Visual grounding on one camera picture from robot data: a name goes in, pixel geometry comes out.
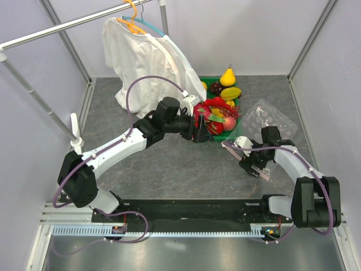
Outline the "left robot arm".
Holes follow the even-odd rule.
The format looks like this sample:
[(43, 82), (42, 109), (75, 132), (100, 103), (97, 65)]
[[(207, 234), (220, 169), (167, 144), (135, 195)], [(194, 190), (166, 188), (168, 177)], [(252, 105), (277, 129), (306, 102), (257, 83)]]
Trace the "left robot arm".
[(110, 221), (118, 222), (124, 215), (120, 199), (98, 188), (97, 179), (128, 156), (161, 141), (168, 133), (179, 134), (195, 143), (212, 141), (207, 128), (212, 115), (200, 104), (192, 104), (190, 97), (181, 102), (166, 97), (155, 110), (117, 138), (84, 154), (67, 153), (58, 177), (59, 188), (77, 208), (100, 209)]

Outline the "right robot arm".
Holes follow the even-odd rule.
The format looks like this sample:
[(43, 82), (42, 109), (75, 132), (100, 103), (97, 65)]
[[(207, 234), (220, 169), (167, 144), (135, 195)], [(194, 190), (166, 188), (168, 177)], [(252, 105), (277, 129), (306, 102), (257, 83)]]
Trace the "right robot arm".
[(340, 183), (327, 177), (308, 163), (290, 139), (283, 139), (276, 126), (261, 130), (262, 142), (239, 136), (234, 144), (243, 152), (239, 165), (249, 175), (259, 177), (269, 162), (283, 168), (294, 182), (292, 197), (265, 195), (258, 208), (264, 222), (278, 215), (290, 218), (297, 228), (326, 228), (331, 231), (341, 224)]

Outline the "clear pink zip top bag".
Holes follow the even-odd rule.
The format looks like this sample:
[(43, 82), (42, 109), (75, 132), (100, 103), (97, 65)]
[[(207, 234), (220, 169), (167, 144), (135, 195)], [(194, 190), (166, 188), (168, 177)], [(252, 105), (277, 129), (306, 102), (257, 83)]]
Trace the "clear pink zip top bag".
[(243, 114), (235, 129), (222, 141), (222, 146), (240, 161), (244, 153), (234, 144), (235, 139), (239, 136), (246, 136), (252, 141), (253, 148), (265, 147), (261, 130), (271, 126), (278, 129), (281, 139), (286, 142), (290, 142), (298, 130), (298, 126), (289, 117), (261, 98)]

